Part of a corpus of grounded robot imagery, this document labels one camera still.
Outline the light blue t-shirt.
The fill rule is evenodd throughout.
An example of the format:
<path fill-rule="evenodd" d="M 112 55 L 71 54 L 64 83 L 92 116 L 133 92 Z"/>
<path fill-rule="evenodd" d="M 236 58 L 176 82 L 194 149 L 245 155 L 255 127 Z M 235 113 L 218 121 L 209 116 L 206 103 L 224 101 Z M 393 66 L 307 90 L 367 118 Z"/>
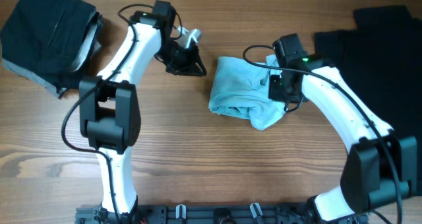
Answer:
<path fill-rule="evenodd" d="M 249 120 L 257 130 L 265 130 L 285 114 L 285 103 L 268 97 L 270 77 L 280 71 L 275 55 L 266 57 L 263 67 L 256 67 L 243 59 L 219 57 L 210 92 L 208 108 L 219 115 Z"/>

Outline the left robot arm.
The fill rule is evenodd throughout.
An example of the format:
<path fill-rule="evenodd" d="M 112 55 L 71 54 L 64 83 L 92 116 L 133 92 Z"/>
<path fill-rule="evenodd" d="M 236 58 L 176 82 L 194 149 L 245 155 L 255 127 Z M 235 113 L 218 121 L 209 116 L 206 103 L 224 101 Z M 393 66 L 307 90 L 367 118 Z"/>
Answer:
<path fill-rule="evenodd" d="M 136 93 L 152 59 L 176 76 L 206 76 L 198 41 L 200 30 L 177 27 L 179 14 L 171 3 L 156 1 L 151 12 L 136 11 L 128 18 L 127 35 L 109 64 L 96 77 L 80 81 L 80 133 L 88 152 L 100 163 L 104 197 L 94 208 L 98 223 L 140 223 L 138 196 L 133 185 L 131 153 L 141 127 Z"/>

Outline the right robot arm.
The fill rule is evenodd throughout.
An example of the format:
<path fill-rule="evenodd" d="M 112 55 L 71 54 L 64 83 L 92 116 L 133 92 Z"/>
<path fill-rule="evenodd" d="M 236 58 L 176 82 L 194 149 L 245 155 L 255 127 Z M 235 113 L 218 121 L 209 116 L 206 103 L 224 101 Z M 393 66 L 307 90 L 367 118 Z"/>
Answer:
<path fill-rule="evenodd" d="M 329 120 L 346 147 L 347 159 L 336 188 L 308 201 L 309 223 L 338 223 L 417 192 L 417 142 L 397 138 L 353 92 L 339 70 L 324 57 L 308 54 L 299 36 L 276 40 L 271 49 L 280 75 L 271 76 L 269 98 L 285 103 L 312 101 Z"/>

